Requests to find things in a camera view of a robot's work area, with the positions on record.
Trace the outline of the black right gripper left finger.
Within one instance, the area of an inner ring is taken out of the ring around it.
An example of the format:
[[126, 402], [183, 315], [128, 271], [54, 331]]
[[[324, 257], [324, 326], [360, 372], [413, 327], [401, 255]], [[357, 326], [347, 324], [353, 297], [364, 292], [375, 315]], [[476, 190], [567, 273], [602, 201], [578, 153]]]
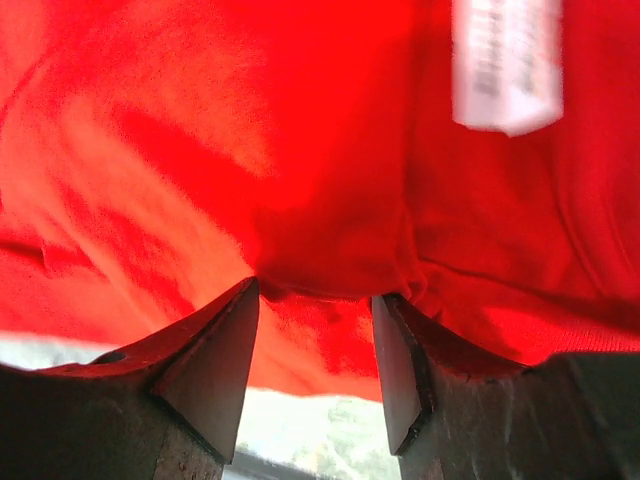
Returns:
[[248, 278], [88, 364], [1, 370], [5, 479], [218, 479], [234, 455], [259, 317]]

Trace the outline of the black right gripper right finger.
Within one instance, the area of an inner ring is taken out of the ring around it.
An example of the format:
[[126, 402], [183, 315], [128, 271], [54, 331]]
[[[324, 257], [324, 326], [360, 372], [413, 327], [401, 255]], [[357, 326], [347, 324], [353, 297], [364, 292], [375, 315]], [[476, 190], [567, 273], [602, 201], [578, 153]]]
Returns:
[[639, 357], [495, 355], [403, 297], [371, 302], [387, 436], [405, 479], [635, 479]]

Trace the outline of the bright red t shirt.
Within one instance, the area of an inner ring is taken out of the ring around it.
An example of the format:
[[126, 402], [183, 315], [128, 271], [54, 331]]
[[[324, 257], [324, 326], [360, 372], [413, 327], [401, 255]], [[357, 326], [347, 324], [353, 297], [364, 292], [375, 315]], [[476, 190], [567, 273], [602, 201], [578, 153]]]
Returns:
[[639, 348], [639, 5], [564, 114], [452, 117], [450, 1], [5, 1], [1, 327], [125, 344], [256, 276], [254, 386], [376, 400], [368, 301], [499, 355]]

